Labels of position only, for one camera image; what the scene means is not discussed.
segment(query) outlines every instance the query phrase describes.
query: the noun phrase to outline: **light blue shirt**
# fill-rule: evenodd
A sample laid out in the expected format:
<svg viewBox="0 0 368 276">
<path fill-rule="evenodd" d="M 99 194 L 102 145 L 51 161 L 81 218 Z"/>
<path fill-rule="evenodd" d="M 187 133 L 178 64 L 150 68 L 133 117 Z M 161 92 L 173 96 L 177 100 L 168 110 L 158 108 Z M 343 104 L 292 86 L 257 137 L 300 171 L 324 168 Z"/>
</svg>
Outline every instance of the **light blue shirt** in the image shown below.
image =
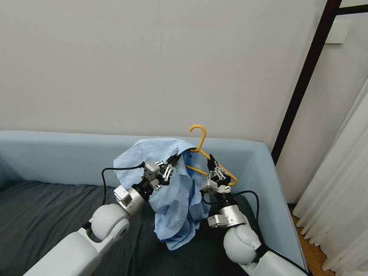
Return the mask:
<svg viewBox="0 0 368 276">
<path fill-rule="evenodd" d="M 174 154 L 181 154 L 171 176 L 170 185 L 150 196 L 149 203 L 155 211 L 155 233 L 169 250 L 188 243 L 196 234 L 200 221 L 208 217 L 209 207 L 202 202 L 201 186 L 205 176 L 187 170 L 185 164 L 206 170 L 206 159 L 187 151 L 195 146 L 172 138 L 143 139 L 114 160 L 114 167 L 131 167 L 141 162 L 166 161 Z M 141 181 L 143 169 L 116 171 L 124 188 Z"/>
</svg>

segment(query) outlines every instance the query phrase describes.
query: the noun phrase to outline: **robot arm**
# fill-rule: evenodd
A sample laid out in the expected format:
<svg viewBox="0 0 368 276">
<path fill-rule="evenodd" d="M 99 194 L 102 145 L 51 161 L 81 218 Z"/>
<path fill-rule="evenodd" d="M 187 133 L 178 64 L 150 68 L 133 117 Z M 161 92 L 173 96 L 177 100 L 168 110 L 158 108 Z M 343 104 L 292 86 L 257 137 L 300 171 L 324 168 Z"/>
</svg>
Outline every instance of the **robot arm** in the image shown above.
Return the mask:
<svg viewBox="0 0 368 276">
<path fill-rule="evenodd" d="M 103 255 L 127 232 L 129 219 L 141 209 L 155 190 L 170 183 L 173 167 L 179 157 L 174 155 L 166 162 L 145 163 L 140 183 L 132 185 L 128 190 L 122 186 L 114 189 L 119 205 L 99 207 L 88 223 L 61 240 L 25 275 L 91 275 Z M 92 233 L 99 241 L 93 240 Z"/>
<path fill-rule="evenodd" d="M 306 276 L 307 274 L 262 244 L 252 230 L 246 216 L 239 210 L 231 195 L 230 177 L 210 155 L 209 177 L 201 189 L 202 196 L 208 193 L 218 202 L 218 214 L 209 217 L 208 224 L 214 228 L 229 228 L 224 237 L 228 258 L 239 264 L 249 276 Z"/>
</svg>

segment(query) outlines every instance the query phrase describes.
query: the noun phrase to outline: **hanger hook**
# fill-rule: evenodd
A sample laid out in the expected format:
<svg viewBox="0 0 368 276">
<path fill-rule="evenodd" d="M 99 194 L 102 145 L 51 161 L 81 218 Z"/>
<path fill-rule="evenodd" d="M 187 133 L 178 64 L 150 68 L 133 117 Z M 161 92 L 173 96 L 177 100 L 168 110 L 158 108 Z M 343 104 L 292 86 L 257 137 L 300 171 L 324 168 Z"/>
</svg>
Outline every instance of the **hanger hook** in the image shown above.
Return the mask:
<svg viewBox="0 0 368 276">
<path fill-rule="evenodd" d="M 200 128 L 200 129 L 202 129 L 203 134 L 202 134 L 202 138 L 201 138 L 200 144 L 198 145 L 198 147 L 195 150 L 194 149 L 191 149 L 190 150 L 191 152 L 197 152 L 197 151 L 200 151 L 201 150 L 202 145 L 203 145 L 203 142 L 205 141 L 205 138 L 206 138 L 206 135 L 207 135 L 207 131 L 204 128 L 203 125 L 192 125 L 189 128 L 189 132 L 192 132 L 194 128 Z"/>
</svg>

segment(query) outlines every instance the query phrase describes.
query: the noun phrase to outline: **wooden floor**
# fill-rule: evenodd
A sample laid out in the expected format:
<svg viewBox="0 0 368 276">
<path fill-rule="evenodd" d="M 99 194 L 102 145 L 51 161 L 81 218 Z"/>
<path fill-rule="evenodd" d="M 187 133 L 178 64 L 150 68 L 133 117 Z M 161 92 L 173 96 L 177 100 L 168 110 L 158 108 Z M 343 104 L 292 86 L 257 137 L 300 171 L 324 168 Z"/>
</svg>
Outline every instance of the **wooden floor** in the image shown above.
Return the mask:
<svg viewBox="0 0 368 276">
<path fill-rule="evenodd" d="M 293 216 L 293 220 L 296 224 L 299 219 Z M 305 240 L 303 236 L 300 235 L 301 229 L 302 228 L 297 228 L 298 237 L 301 243 L 301 247 L 303 248 L 306 263 L 313 276 L 334 276 L 335 274 L 331 270 L 323 271 L 321 269 L 323 262 L 326 260 L 326 256 L 322 253 L 321 249 L 318 246 L 309 244 L 309 241 Z"/>
</svg>

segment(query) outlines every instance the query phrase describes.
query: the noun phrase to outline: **yellow clothes hanger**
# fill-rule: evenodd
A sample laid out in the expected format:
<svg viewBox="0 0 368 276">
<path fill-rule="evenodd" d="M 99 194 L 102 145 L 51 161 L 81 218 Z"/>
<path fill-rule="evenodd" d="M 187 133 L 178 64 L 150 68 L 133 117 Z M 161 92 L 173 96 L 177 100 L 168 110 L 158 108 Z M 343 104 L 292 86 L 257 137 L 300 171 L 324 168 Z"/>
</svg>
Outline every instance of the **yellow clothes hanger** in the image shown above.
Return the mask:
<svg viewBox="0 0 368 276">
<path fill-rule="evenodd" d="M 201 148 L 202 148 L 202 145 L 203 145 L 203 142 L 205 141 L 205 138 L 206 138 L 206 135 L 207 135 L 207 131 L 206 129 L 204 128 L 204 126 L 202 125 L 192 125 L 190 128 L 189 128 L 189 132 L 192 132 L 194 128 L 200 128 L 202 129 L 202 138 L 201 138 L 201 141 L 200 141 L 200 144 L 198 145 L 198 147 L 196 149 L 190 149 L 191 152 L 199 152 L 200 154 L 202 154 L 204 157 L 206 157 L 208 160 L 210 160 L 210 156 L 204 152 Z M 236 177 L 231 174 L 226 168 L 224 168 L 222 165 L 218 164 L 232 179 L 233 179 L 233 182 L 229 183 L 229 186 L 234 186 L 237 184 L 237 179 Z M 205 175 L 205 176 L 208 176 L 208 174 L 204 171 L 201 171 L 197 168 L 194 168 L 192 166 L 188 166 L 188 165 L 185 165 L 187 168 L 189 168 L 190 170 L 193 170 L 199 174 L 202 174 L 202 175 Z"/>
</svg>

